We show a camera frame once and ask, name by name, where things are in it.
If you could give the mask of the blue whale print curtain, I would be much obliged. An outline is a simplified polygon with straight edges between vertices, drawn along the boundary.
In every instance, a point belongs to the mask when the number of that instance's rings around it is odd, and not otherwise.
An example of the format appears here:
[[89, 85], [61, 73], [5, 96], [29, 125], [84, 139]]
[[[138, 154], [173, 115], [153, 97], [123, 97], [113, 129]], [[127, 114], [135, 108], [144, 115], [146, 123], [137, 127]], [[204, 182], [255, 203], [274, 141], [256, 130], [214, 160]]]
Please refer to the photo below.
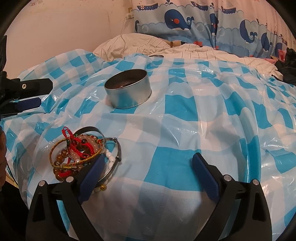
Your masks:
[[209, 46], [239, 57], [269, 58], [295, 37], [267, 1], [132, 1], [135, 32]]

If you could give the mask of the white grid pattern quilt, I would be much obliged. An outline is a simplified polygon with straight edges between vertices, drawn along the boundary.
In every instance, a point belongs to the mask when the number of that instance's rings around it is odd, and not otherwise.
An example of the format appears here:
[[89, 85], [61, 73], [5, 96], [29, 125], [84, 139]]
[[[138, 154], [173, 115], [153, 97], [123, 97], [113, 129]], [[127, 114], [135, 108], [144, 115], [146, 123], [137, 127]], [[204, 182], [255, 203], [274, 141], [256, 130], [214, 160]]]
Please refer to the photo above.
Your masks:
[[220, 60], [227, 62], [238, 62], [248, 67], [255, 68], [263, 75], [273, 75], [279, 80], [283, 80], [283, 75], [278, 71], [273, 63], [261, 58], [238, 57], [225, 51], [215, 50], [212, 47], [199, 47], [194, 44], [184, 44], [173, 48], [154, 48], [153, 46], [143, 45], [141, 47], [126, 47], [122, 52], [123, 56], [133, 53], [140, 53], [147, 56], [162, 55], [166, 58], [183, 59], [202, 59], [202, 60]]

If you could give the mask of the pink cloth item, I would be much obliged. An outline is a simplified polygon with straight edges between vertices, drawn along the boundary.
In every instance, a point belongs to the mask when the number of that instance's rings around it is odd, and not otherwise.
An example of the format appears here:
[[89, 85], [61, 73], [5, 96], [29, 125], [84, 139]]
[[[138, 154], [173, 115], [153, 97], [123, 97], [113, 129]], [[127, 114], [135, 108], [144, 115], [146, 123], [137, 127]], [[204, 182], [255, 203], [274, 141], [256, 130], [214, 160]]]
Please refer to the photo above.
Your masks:
[[278, 50], [276, 51], [276, 56], [270, 56], [269, 58], [264, 58], [266, 61], [270, 62], [271, 64], [275, 64], [276, 61], [285, 61], [286, 51]]

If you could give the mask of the silver metal bangle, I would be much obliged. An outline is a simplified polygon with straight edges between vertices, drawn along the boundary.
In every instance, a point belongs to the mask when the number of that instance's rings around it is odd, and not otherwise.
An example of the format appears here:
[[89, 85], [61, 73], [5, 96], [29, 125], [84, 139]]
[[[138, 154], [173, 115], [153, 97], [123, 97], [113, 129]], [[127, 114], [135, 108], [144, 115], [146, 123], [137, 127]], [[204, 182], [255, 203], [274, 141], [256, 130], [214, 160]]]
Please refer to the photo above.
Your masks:
[[121, 162], [121, 145], [117, 138], [105, 138], [106, 142], [114, 142], [115, 147], [117, 148], [117, 154], [115, 156], [112, 155], [112, 153], [105, 147], [104, 153], [107, 154], [106, 157], [108, 159], [108, 165], [107, 165], [107, 171], [105, 174], [98, 180], [96, 187], [100, 187], [102, 185], [106, 185], [107, 182], [112, 177], [112, 174], [114, 173], [117, 165], [119, 162]]

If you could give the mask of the round silver metal tin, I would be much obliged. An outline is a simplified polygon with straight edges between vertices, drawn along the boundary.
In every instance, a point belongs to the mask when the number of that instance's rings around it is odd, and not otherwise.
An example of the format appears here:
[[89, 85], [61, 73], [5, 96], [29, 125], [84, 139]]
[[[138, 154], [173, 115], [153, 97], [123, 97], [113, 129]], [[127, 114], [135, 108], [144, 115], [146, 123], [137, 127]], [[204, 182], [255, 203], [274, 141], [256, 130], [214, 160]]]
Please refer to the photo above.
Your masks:
[[147, 71], [130, 69], [122, 71], [104, 84], [111, 105], [117, 109], [128, 109], [146, 102], [152, 89]]

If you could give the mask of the small silver tin lid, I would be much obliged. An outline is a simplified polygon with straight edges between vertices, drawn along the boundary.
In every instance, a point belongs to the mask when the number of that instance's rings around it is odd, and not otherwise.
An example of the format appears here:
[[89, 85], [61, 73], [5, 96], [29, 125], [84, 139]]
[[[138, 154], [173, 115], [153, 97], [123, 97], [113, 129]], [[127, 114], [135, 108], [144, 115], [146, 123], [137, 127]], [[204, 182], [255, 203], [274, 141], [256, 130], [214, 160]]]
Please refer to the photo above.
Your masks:
[[164, 56], [160, 55], [160, 54], [149, 55], [149, 57], [151, 57], [151, 58], [164, 58]]

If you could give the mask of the gold wire bangle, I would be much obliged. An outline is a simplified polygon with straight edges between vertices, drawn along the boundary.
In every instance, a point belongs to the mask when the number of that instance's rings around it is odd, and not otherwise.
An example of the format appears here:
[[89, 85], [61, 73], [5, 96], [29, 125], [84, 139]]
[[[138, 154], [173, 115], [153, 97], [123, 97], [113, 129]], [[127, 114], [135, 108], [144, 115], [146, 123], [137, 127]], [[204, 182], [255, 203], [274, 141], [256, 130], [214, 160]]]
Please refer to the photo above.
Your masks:
[[88, 134], [75, 135], [55, 142], [49, 153], [49, 161], [54, 168], [75, 169], [94, 161], [103, 153], [105, 146], [105, 138]]

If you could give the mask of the white wall charger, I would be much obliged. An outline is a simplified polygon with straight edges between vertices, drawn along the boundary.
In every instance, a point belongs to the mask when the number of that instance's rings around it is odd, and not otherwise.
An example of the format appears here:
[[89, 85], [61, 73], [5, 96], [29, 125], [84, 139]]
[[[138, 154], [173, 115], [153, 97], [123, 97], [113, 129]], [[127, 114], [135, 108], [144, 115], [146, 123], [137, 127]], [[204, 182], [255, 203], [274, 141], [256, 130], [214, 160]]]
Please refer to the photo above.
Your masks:
[[127, 20], [130, 20], [130, 19], [133, 19], [133, 18], [134, 18], [133, 8], [130, 7], [130, 8], [128, 8], [128, 10], [127, 10], [126, 19], [127, 19]]

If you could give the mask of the white grid pattern pillow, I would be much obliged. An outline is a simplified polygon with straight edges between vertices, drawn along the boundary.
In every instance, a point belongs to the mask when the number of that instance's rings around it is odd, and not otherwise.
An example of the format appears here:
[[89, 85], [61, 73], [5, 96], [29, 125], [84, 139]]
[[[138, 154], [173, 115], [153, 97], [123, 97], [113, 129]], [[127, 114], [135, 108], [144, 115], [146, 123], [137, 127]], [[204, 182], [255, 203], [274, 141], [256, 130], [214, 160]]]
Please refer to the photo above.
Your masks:
[[169, 49], [171, 46], [165, 40], [145, 34], [122, 34], [100, 44], [93, 54], [105, 61], [124, 58], [130, 54], [140, 53], [151, 55]]

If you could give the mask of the blue white checkered plastic cloth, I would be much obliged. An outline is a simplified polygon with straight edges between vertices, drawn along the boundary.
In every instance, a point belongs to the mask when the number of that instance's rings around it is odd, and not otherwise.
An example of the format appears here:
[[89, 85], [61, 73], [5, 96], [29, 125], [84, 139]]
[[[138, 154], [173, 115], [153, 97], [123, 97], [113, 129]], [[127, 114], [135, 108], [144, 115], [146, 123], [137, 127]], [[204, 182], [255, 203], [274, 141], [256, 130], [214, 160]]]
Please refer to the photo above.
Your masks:
[[[130, 69], [147, 71], [150, 98], [114, 108], [104, 84]], [[276, 240], [295, 213], [295, 87], [238, 62], [150, 58], [111, 62], [84, 50], [20, 74], [50, 78], [39, 108], [1, 121], [7, 158], [25, 204], [41, 180], [56, 182], [49, 151], [62, 128], [95, 126], [118, 138], [122, 160], [83, 204], [104, 240], [192, 240], [215, 204], [192, 170], [200, 152], [237, 181], [257, 178]]]

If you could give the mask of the black clothing pile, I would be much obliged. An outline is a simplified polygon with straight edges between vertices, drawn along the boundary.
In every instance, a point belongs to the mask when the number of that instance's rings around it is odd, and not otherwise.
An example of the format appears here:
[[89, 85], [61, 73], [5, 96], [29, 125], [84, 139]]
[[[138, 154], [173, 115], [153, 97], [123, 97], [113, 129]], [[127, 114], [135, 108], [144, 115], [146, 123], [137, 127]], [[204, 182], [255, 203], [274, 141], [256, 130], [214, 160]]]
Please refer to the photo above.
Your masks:
[[283, 75], [283, 82], [296, 85], [296, 52], [287, 48], [284, 61], [276, 61], [277, 70]]

